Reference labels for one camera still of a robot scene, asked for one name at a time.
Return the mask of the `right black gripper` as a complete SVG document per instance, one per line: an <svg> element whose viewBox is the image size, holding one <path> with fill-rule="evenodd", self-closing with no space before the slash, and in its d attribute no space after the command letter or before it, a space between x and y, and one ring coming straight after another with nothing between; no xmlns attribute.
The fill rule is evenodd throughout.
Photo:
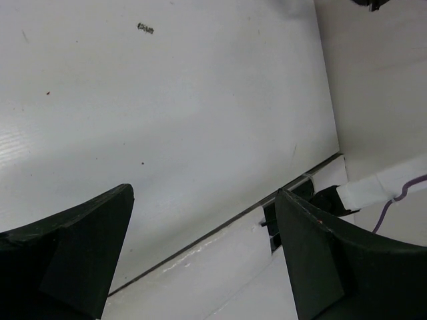
<svg viewBox="0 0 427 320"><path fill-rule="evenodd" d="M367 7L370 12L378 11L381 6L385 5L390 0L352 0L353 3L361 6Z"/></svg>

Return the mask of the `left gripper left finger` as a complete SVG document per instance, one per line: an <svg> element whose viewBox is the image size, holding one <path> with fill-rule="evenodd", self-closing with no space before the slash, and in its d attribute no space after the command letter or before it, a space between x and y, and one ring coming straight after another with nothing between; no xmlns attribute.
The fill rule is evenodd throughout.
<svg viewBox="0 0 427 320"><path fill-rule="evenodd" d="M121 184L1 233L2 319L100 319L134 204Z"/></svg>

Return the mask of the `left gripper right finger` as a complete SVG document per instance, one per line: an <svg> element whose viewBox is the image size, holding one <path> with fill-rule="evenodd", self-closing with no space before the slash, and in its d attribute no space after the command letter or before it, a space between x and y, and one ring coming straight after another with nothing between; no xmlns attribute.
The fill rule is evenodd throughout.
<svg viewBox="0 0 427 320"><path fill-rule="evenodd" d="M426 248L291 199L282 236L299 319L425 319Z"/></svg>

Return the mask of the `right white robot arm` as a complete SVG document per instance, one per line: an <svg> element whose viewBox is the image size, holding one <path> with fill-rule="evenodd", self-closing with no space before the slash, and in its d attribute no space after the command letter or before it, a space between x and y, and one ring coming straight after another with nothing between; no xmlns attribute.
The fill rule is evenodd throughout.
<svg viewBox="0 0 427 320"><path fill-rule="evenodd" d="M316 1L349 209L426 174L426 2Z"/></svg>

